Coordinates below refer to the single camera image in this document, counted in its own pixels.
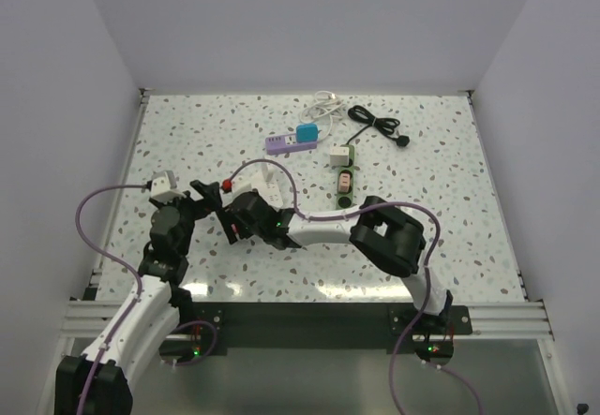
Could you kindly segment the white triangular power strip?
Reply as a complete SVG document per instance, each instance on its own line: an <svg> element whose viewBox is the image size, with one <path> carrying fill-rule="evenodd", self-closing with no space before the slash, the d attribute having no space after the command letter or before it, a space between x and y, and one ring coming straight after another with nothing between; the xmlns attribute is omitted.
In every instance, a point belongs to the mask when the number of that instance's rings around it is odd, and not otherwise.
<svg viewBox="0 0 600 415"><path fill-rule="evenodd" d="M281 209L284 206L284 201L275 178L275 171L275 166L263 162L261 167L251 174L239 173L232 180L232 194L237 197L243 193L255 191L269 205Z"/></svg>

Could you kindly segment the beige pink plug adapter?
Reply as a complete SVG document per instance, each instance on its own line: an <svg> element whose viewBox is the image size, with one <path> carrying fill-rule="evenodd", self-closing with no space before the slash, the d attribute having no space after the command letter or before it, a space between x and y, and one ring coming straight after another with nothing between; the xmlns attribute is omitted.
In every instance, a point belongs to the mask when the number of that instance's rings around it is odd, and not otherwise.
<svg viewBox="0 0 600 415"><path fill-rule="evenodd" d="M341 193L341 194L349 193L352 190L352 182L353 182L353 178L349 173L347 173L347 172L341 173L338 176L337 192Z"/></svg>

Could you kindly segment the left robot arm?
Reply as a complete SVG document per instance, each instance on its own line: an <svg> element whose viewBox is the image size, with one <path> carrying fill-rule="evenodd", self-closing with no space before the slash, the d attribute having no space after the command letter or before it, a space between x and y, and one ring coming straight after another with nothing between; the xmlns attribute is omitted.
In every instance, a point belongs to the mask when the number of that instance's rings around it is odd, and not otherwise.
<svg viewBox="0 0 600 415"><path fill-rule="evenodd" d="M96 246L101 256L132 273L134 284L108 325L78 356L66 356L57 366L53 411L56 414L129 414L142 374L172 333L206 333L209 343L194 348L173 367L200 363L217 346L219 328L198 319L191 294L180 284L188 270L188 251L197 221L222 209L217 183L191 182L200 194L177 189L171 175L155 175L144 189L156 207L150 240L139 267Z"/></svg>

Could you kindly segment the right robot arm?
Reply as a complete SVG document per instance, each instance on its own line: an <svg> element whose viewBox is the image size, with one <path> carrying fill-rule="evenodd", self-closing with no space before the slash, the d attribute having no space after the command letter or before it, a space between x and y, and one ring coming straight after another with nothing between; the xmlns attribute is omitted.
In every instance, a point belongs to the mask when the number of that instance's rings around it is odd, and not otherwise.
<svg viewBox="0 0 600 415"><path fill-rule="evenodd" d="M452 293L430 266L442 227L425 207L369 196L353 208L303 213L296 205L278 209L249 191L217 216L231 243L257 236L278 250L352 245L377 269L402 281L424 331L439 333L451 321Z"/></svg>

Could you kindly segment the blue plug adapter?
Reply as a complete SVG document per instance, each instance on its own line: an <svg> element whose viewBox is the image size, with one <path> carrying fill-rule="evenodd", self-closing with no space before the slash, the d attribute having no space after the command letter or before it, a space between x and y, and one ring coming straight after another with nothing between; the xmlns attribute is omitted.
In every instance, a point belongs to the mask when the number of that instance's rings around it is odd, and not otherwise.
<svg viewBox="0 0 600 415"><path fill-rule="evenodd" d="M314 123L302 124L296 127L295 135L298 143L316 142L319 139L319 129Z"/></svg>

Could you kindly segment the purple power strip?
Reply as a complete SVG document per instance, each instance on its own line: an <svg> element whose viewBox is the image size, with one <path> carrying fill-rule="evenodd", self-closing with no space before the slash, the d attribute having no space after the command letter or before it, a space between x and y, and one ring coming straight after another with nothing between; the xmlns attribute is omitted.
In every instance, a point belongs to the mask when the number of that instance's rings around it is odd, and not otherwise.
<svg viewBox="0 0 600 415"><path fill-rule="evenodd" d="M315 149L318 142L299 142L295 134L286 134L267 137L264 140L264 146L269 156L277 156Z"/></svg>

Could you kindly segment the green power strip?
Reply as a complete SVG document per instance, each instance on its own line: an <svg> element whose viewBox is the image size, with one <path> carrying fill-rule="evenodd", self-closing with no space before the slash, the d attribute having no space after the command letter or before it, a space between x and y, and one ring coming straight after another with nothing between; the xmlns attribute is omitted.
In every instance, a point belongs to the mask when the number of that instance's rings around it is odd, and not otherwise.
<svg viewBox="0 0 600 415"><path fill-rule="evenodd" d="M353 202L355 150L350 144L333 147L330 165L337 172L336 208L348 209Z"/></svg>

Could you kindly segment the white cube charger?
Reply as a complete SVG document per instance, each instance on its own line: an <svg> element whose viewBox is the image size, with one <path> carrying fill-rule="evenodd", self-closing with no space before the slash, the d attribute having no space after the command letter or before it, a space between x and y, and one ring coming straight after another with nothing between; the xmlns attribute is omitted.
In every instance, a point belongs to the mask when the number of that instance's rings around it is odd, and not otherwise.
<svg viewBox="0 0 600 415"><path fill-rule="evenodd" d="M331 167L348 167L351 160L351 148L348 145L332 146L329 150Z"/></svg>

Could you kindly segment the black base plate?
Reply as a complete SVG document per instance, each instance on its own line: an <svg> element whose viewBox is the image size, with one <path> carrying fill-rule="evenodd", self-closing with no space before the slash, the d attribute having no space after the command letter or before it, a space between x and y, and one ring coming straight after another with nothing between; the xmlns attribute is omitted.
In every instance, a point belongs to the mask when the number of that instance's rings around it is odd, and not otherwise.
<svg viewBox="0 0 600 415"><path fill-rule="evenodd" d="M411 303L195 303L193 318L217 329L187 328L159 345L189 360L232 348L379 349L390 353L417 310ZM210 348L212 340L217 344Z"/></svg>

